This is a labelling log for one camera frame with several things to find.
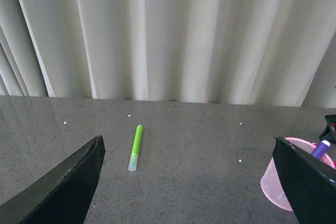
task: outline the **marker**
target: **marker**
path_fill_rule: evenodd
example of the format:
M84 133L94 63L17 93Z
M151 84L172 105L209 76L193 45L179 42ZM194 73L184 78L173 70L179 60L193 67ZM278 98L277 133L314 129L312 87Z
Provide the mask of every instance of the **marker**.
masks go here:
M132 153L131 153L131 158L130 158L130 164L128 166L128 170L130 172L135 172L135 170L137 169L137 162L138 162L138 155L139 155L139 149L140 149L140 144L141 144L142 131L143 131L143 127L141 125L138 125L138 127L136 127L133 148L132 148Z

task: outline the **pen holder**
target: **pen holder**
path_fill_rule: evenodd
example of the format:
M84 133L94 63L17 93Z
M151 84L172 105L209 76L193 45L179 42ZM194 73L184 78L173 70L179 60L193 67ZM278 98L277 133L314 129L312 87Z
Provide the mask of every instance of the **pen holder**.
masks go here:
M297 147L304 150L305 152L311 153L315 149L315 146L313 144L305 140L294 138L294 137L286 137L286 139L290 141L291 143L293 143L294 145L296 145ZM324 163L326 163L327 165L335 169L334 162L327 154L324 154L322 156L321 161L323 161ZM284 210L287 210L287 211L293 211L285 195L285 192L282 189L273 158L269 162L266 172L261 178L260 185L261 185L261 189L263 190L265 196L274 205Z

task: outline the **purple marker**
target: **purple marker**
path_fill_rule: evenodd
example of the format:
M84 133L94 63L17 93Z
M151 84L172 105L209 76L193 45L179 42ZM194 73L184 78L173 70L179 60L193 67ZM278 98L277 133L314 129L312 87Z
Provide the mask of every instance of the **purple marker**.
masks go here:
M314 149L314 151L311 153L315 158L321 159L323 155L329 150L330 143L327 140L321 141L318 146Z

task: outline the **white curtain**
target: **white curtain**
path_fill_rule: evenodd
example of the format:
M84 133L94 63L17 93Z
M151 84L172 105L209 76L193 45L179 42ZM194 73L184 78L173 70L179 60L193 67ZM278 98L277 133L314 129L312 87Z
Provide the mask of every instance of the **white curtain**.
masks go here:
M336 108L336 0L0 0L0 94Z

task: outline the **gray table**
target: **gray table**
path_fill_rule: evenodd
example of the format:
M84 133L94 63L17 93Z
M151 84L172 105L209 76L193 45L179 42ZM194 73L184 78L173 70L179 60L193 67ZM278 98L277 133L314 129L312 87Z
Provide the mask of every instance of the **gray table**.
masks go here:
M0 97L0 204L103 135L107 152L86 223L297 223L293 212L274 206L260 189L273 137L317 141L326 126L323 117L335 113ZM138 167L131 173L127 167L138 124L144 133ZM332 157L335 149L329 151Z

